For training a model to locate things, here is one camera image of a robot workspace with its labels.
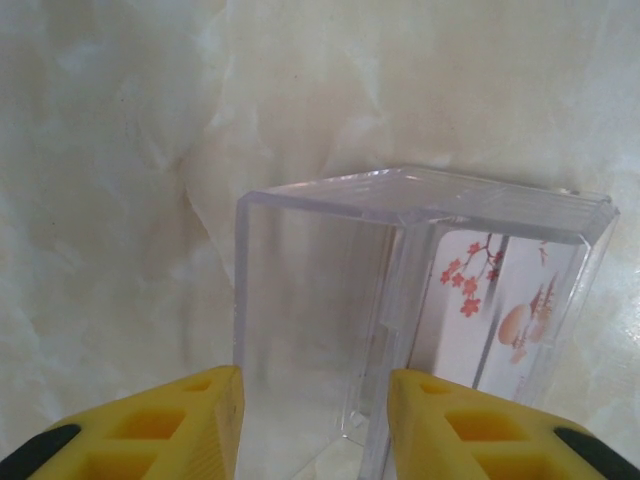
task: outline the black rubber grip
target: black rubber grip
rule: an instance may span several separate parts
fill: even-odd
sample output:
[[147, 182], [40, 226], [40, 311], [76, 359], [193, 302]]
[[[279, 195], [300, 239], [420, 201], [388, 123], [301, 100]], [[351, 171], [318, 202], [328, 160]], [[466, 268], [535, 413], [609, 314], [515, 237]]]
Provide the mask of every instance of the black rubber grip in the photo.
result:
[[31, 438], [0, 462], [0, 479], [26, 480], [81, 430], [79, 425], [62, 425]]
[[554, 433], [607, 480], [640, 480], [640, 470], [596, 437], [566, 427]]

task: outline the marble wall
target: marble wall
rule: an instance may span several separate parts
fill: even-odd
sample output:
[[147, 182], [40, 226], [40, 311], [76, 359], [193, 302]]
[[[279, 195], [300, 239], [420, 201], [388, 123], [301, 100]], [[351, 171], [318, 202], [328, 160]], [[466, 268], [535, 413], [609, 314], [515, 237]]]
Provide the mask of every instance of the marble wall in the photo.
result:
[[622, 211], [545, 407], [640, 462], [640, 4], [0, 0], [0, 454], [230, 360], [236, 200], [400, 164]]

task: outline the plastic box lid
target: plastic box lid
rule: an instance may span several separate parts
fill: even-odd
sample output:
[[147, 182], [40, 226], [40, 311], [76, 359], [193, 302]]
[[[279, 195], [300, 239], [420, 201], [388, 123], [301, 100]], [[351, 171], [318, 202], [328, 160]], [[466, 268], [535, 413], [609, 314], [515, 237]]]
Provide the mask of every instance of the plastic box lid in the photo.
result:
[[415, 167], [245, 195], [237, 478], [393, 478], [395, 368], [535, 405], [617, 216], [602, 195]]

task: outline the yellow clamp jaw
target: yellow clamp jaw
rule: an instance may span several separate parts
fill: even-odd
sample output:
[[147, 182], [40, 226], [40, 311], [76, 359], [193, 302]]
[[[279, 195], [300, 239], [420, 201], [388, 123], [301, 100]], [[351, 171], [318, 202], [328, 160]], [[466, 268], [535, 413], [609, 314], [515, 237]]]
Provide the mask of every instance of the yellow clamp jaw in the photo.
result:
[[393, 372], [388, 416], [398, 480], [640, 479], [573, 422], [422, 372]]
[[208, 370], [65, 418], [0, 462], [3, 480], [232, 480], [244, 397]]

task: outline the transparent acrylic case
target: transparent acrylic case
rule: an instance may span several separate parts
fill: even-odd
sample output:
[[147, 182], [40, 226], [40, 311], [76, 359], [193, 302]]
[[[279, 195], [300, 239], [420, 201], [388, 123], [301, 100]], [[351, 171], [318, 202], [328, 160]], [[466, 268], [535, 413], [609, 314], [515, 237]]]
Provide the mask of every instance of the transparent acrylic case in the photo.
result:
[[617, 216], [601, 195], [414, 167], [244, 196], [237, 478], [393, 478], [394, 368], [535, 405]]

